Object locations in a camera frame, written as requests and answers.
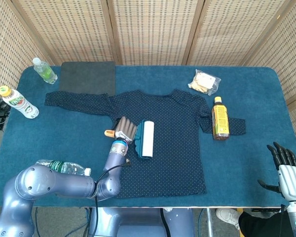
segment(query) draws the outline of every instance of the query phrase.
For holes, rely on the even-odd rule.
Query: water bottle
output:
[[[33,59],[34,70],[49,84],[54,84],[57,80],[57,75],[50,68],[49,64],[41,61],[39,58]]]
[[[4,102],[13,108],[16,108],[28,119],[34,119],[38,116],[38,108],[27,101],[17,90],[13,90],[8,86],[3,85],[0,86],[0,95],[2,96]]]
[[[81,165],[72,163],[72,162],[40,159],[36,161],[35,164],[45,165],[59,173],[77,174],[77,175],[85,175],[85,176],[90,176],[91,174],[90,168],[84,168]]]

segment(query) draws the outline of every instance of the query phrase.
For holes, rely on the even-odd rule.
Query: metal pole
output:
[[[211,210],[209,208],[206,208],[207,212],[207,226],[208,226],[208,237],[213,237],[213,223],[212,223],[212,215]]]

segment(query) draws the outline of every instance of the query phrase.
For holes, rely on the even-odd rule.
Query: clear plastic bag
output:
[[[220,82],[220,78],[196,69],[193,81],[187,85],[189,86],[189,88],[192,88],[204,94],[208,94],[210,96],[218,90]]]

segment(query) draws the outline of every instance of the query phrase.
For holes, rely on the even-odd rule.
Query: blue tablecloth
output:
[[[111,147],[111,138],[103,135],[111,128],[106,116],[88,115],[44,105],[45,95],[58,90],[45,83],[32,67],[27,68],[18,90],[39,108],[39,116],[25,118],[12,109],[0,148],[0,205],[5,183],[38,159],[67,160],[92,168],[92,177],[102,173]],[[247,133],[229,140],[214,141],[211,134],[199,130],[201,160],[207,194],[159,198],[111,198],[99,206],[279,206],[281,195],[259,186],[257,179],[278,183],[267,144],[277,141],[296,153],[296,137],[276,73],[262,67],[196,66],[117,66],[116,93],[140,89],[150,94],[169,94],[189,89],[195,69],[222,79],[218,92],[203,95],[209,106],[221,96],[228,113],[246,120]],[[41,198],[38,206],[94,206],[89,199]]]

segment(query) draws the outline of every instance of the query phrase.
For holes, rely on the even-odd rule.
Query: navy shirt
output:
[[[112,121],[126,116],[136,125],[144,119],[154,122],[153,158],[139,159],[134,143],[129,146],[132,166],[122,169],[118,198],[206,193],[198,129],[212,133],[212,119],[201,96],[180,90],[169,95],[136,90],[115,96],[56,91],[46,95],[45,105],[107,115]],[[229,130],[231,135],[244,134],[245,121],[229,118]]]

